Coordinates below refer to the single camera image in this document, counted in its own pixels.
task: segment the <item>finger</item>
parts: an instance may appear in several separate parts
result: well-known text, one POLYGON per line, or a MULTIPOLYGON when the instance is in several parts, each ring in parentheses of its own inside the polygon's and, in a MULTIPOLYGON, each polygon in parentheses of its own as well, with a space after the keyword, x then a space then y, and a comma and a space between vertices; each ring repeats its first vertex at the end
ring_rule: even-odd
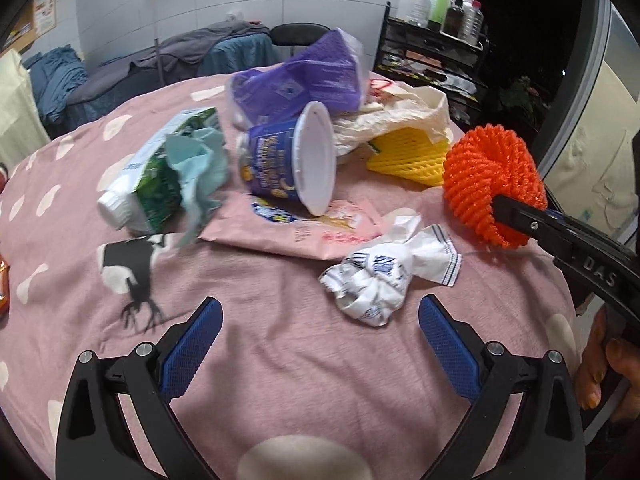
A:
POLYGON ((623 339, 607 344, 607 361, 615 371, 629 379, 631 387, 640 391, 640 349, 623 339))
POLYGON ((600 403, 602 393, 584 363, 580 364, 574 379, 575 397, 583 410, 592 410, 600 403))
POLYGON ((640 415, 640 349, 628 341, 612 339, 606 352, 611 367, 631 383, 611 420, 635 420, 640 415))
POLYGON ((582 363, 596 384, 604 380, 609 367, 602 342, 607 334, 607 316, 604 308, 596 314, 591 326, 591 332, 582 352, 582 363))

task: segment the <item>chair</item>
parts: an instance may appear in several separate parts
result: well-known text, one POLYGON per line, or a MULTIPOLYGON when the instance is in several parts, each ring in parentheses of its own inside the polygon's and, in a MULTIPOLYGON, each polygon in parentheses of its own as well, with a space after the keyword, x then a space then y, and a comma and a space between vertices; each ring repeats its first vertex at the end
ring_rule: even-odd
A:
POLYGON ((273 27, 269 35, 274 45, 290 46, 293 56, 295 47, 312 45, 330 30, 329 27, 317 23, 285 23, 273 27))

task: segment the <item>green bottle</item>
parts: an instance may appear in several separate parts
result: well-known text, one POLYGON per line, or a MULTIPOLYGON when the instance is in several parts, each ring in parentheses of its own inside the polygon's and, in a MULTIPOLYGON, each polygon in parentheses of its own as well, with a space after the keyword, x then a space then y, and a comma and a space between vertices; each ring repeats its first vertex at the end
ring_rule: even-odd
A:
POLYGON ((449 9, 449 5, 451 0, 436 0, 431 3, 431 13, 429 15, 429 23, 427 23, 427 28, 430 30, 435 30, 439 32, 442 28, 442 22, 444 22, 444 17, 447 13, 447 9, 449 9))

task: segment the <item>blue paper cup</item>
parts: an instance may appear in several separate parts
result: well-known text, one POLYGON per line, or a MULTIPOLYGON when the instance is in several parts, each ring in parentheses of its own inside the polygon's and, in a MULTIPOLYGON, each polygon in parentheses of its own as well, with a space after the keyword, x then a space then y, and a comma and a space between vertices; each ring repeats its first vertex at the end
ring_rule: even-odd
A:
POLYGON ((241 173, 253 194, 300 202, 320 216, 334 192, 335 165, 329 112, 311 102, 298 118, 249 130, 241 173))

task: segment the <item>crumpled paper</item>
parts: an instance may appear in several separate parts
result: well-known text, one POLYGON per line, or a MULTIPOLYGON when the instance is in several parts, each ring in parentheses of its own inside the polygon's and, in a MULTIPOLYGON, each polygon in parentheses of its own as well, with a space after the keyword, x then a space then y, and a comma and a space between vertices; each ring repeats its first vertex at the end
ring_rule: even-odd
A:
POLYGON ((401 209, 386 216, 385 234, 329 267, 320 283, 335 294, 338 308, 370 326, 383 326, 402 307, 413 276, 453 286, 460 270, 459 254, 439 224, 420 229, 421 216, 401 209))

